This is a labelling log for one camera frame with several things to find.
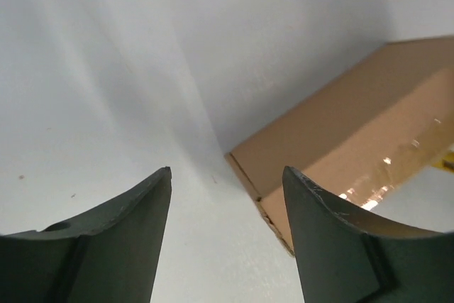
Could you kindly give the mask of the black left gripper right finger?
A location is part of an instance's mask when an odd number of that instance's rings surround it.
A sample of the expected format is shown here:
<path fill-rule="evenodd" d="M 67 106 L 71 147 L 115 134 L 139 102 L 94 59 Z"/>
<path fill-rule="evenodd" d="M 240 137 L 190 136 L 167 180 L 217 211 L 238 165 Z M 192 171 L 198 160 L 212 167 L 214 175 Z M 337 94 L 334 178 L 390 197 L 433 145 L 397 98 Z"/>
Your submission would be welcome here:
<path fill-rule="evenodd" d="M 305 302 L 453 301 L 453 233 L 376 215 L 293 167 L 282 184 Z"/>

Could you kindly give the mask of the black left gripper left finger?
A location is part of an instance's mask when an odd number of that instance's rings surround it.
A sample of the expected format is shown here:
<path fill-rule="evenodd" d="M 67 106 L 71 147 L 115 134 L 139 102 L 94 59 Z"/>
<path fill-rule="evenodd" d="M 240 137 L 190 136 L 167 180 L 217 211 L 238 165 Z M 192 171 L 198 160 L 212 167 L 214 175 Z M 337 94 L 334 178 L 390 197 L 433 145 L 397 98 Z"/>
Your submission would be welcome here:
<path fill-rule="evenodd" d="M 163 167 L 42 231 L 1 236 L 2 302 L 149 302 L 172 194 Z"/>

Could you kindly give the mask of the brown cardboard express box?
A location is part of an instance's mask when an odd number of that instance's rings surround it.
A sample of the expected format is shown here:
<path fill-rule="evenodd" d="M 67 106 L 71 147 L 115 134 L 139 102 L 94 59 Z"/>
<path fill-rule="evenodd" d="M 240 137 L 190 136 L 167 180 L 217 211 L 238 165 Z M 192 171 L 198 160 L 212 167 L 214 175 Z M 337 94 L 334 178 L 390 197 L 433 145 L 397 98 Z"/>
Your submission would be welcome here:
<path fill-rule="evenodd" d="M 226 154 L 283 247 L 294 246 L 282 190 L 291 166 L 372 209 L 453 153 L 453 38 L 389 43 Z"/>

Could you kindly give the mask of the yellow utility knife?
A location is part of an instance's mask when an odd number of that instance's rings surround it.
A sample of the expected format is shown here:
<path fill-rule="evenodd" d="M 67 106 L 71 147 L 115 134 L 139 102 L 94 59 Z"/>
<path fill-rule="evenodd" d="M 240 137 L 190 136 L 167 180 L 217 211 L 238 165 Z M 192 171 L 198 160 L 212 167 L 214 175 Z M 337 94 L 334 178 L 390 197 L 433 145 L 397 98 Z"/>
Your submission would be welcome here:
<path fill-rule="evenodd" d="M 436 167 L 447 172 L 454 172 L 454 152 L 450 151 L 448 154 L 444 155 L 436 164 Z"/>

